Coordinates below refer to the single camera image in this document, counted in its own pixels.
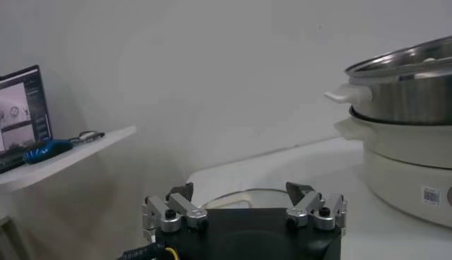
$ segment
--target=stainless steel pot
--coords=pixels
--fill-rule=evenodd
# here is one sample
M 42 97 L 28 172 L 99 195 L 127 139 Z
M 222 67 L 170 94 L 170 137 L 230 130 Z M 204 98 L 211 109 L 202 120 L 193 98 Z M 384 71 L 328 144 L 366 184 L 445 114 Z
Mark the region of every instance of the stainless steel pot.
M 358 117 L 389 124 L 452 124 L 452 37 L 401 49 L 345 70 L 349 83 L 325 93 Z

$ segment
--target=yellow wire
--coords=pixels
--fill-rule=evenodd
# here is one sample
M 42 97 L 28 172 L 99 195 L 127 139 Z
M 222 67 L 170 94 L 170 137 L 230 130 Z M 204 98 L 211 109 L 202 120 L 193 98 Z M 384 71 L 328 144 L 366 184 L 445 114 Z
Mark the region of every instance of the yellow wire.
M 165 250 L 172 254 L 172 257 L 174 258 L 174 260 L 179 260 L 179 256 L 177 255 L 176 250 L 174 250 L 171 247 L 165 247 Z

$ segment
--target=black cable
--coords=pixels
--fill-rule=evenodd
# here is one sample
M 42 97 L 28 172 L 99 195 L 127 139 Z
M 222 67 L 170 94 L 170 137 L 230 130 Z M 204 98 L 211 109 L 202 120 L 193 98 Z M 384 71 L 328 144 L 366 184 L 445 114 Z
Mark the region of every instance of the black cable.
M 165 253 L 163 244 L 152 243 L 145 247 L 125 251 L 117 260 L 149 260 L 158 258 Z
M 73 137 L 68 139 L 74 146 L 82 143 L 90 143 L 94 140 L 102 138 L 105 136 L 104 132 L 99 131 L 83 131 L 79 133 L 78 137 Z

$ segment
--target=silver bracket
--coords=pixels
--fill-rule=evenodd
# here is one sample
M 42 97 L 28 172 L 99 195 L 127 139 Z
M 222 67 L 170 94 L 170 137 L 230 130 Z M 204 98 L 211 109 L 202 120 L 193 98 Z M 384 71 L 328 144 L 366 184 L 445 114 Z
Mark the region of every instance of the silver bracket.
M 324 203 L 320 193 L 308 192 L 297 205 L 286 210 L 287 223 L 291 223 L 296 228 L 304 227 L 308 223 L 309 214 L 321 208 Z
M 314 224 L 320 230 L 333 230 L 335 226 L 345 228 L 347 201 L 342 194 L 331 194 L 325 205 L 314 212 Z
M 169 195 L 168 206 L 186 216 L 186 224 L 189 228 L 203 230 L 208 224 L 207 211 L 197 208 L 187 201 L 181 194 Z
M 163 232 L 176 232 L 181 228 L 181 215 L 168 208 L 157 196 L 146 198 L 143 205 L 143 229 L 146 232 L 154 228 Z

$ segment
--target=white wall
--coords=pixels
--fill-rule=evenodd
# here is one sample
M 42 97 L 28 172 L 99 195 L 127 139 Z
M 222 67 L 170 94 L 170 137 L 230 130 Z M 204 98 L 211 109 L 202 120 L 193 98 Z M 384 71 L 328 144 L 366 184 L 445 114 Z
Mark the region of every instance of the white wall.
M 143 192 L 334 135 L 347 106 L 322 93 L 347 80 L 343 69 L 451 34 L 451 12 L 445 0 L 2 1 L 0 71 L 42 66 L 57 135 L 139 130 L 13 195 L 33 254 L 111 259 L 135 243 Z M 33 218 L 41 205 L 46 215 Z

